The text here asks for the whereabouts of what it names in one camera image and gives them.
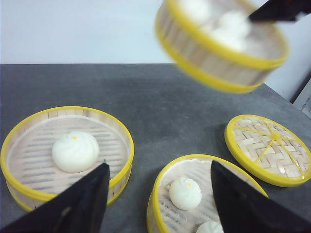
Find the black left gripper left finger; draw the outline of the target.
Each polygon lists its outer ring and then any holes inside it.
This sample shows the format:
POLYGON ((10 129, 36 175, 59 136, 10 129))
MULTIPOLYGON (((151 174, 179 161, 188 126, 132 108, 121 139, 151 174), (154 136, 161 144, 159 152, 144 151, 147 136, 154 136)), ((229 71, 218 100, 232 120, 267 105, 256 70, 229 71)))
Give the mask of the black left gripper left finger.
POLYGON ((55 198, 1 229, 2 233, 97 233, 107 206, 109 165, 102 163, 55 198))

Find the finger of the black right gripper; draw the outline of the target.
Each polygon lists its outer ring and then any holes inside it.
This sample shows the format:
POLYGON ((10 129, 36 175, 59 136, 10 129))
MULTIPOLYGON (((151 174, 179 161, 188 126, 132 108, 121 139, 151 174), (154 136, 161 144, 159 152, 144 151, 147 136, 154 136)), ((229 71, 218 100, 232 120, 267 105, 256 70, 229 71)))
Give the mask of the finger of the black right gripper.
POLYGON ((310 0, 268 0, 248 16, 252 22, 297 21, 311 13, 310 0))

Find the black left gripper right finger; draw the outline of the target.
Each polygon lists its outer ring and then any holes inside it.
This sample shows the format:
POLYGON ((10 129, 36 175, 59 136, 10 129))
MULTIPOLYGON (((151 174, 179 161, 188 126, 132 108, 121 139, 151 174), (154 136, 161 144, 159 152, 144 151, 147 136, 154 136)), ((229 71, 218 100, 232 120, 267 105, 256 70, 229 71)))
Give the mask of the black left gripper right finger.
POLYGON ((309 233, 311 223, 267 198, 217 161, 211 163, 213 197, 226 233, 309 233))

